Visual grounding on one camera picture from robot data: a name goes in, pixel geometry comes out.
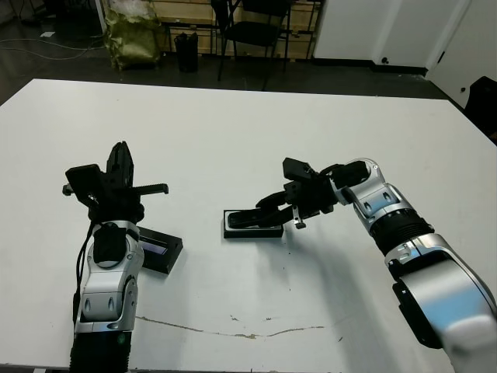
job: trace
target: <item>dark floor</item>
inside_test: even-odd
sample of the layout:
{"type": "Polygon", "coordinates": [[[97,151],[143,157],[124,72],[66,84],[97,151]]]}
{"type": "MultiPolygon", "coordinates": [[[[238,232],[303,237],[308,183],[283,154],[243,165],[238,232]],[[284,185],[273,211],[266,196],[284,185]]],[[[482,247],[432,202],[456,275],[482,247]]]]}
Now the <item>dark floor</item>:
{"type": "MultiPolygon", "coordinates": [[[[36,38],[52,25],[26,27],[13,20],[0,26],[0,40],[14,38],[36,38]]],[[[56,29],[55,35],[44,40],[87,47],[89,37],[99,30],[76,30],[65,27],[56,29]]],[[[221,82],[217,81],[219,58],[199,58],[199,71],[182,73],[178,70],[176,56],[164,56],[157,69],[128,70],[118,72],[110,67],[105,49],[89,51],[77,59],[50,61],[21,51],[5,51],[2,47],[29,49],[53,58],[66,58],[79,51],[65,50],[42,43],[18,41],[0,43],[0,104],[20,90],[33,78],[82,80],[91,82],[114,82],[143,85],[170,85],[211,89],[260,90],[266,62],[256,58],[241,61],[226,61],[221,82]]],[[[361,96],[398,96],[430,99],[446,99],[446,96],[431,82],[420,75],[372,72],[363,67],[317,66],[310,61],[274,65],[267,90],[274,92],[328,93],[361,96]]]]}

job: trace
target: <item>plastic bag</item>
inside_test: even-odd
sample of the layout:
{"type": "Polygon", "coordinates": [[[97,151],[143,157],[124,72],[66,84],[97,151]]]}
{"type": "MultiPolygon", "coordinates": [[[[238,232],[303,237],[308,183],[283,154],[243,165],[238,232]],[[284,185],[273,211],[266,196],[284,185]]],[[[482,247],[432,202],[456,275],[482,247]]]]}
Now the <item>plastic bag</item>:
{"type": "Polygon", "coordinates": [[[160,27],[153,8],[141,0],[110,0],[106,9],[105,44],[114,68],[156,66],[160,50],[155,30],[160,27]]]}
{"type": "Polygon", "coordinates": [[[126,17],[156,18],[148,3],[141,0],[110,0],[109,6],[113,11],[126,17]]]}

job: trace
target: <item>chair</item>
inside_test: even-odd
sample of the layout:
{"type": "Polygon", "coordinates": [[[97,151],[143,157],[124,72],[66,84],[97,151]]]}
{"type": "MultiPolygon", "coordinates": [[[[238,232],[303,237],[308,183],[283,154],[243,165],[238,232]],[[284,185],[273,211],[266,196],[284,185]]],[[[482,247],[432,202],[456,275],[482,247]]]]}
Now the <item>chair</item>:
{"type": "Polygon", "coordinates": [[[221,50],[221,63],[219,65],[219,72],[217,80],[221,80],[221,73],[223,71],[224,56],[226,54],[226,46],[228,41],[233,42],[233,51],[236,54],[236,43],[244,43],[257,45],[266,48],[265,56],[267,56],[268,47],[272,47],[271,57],[269,58],[269,65],[264,78],[262,90],[266,90],[267,81],[271,72],[271,64],[273,62],[274,51],[276,44],[281,34],[281,25],[286,15],[287,17],[287,30],[286,30],[286,43],[285,43],[285,59],[283,62],[283,71],[287,68],[288,56],[288,39],[290,32],[290,0],[243,0],[243,8],[247,12],[256,12],[266,14],[269,16],[267,23],[242,21],[235,23],[233,20],[233,13],[235,12],[241,0],[237,0],[233,5],[231,0],[211,0],[212,8],[216,13],[217,23],[221,32],[222,50],[221,50]],[[280,21],[275,26],[271,24],[271,18],[279,17],[280,21]]]}
{"type": "Polygon", "coordinates": [[[464,114],[487,136],[497,132],[497,82],[487,76],[471,84],[464,114]]]}

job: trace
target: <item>wastebasket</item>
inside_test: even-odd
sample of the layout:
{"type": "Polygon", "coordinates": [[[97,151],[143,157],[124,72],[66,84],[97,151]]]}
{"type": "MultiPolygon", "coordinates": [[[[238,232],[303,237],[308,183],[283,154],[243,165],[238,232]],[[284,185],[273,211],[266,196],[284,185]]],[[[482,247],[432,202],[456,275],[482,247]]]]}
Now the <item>wastebasket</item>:
{"type": "Polygon", "coordinates": [[[179,70],[182,72],[197,71],[199,68],[199,37],[196,33],[193,33],[190,36],[185,33],[181,33],[175,37],[174,44],[176,45],[179,70]]]}

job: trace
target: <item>black block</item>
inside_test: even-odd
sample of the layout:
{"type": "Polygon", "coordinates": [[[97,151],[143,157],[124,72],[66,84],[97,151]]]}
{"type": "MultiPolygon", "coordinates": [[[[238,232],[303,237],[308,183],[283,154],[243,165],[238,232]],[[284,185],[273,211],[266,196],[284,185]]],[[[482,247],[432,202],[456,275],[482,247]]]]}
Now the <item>black block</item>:
{"type": "Polygon", "coordinates": [[[249,227],[233,229],[229,227],[228,216],[232,212],[243,210],[224,210],[223,214],[223,236],[226,239],[267,239],[279,238],[283,235],[283,226],[278,225],[270,228],[249,227]]]}

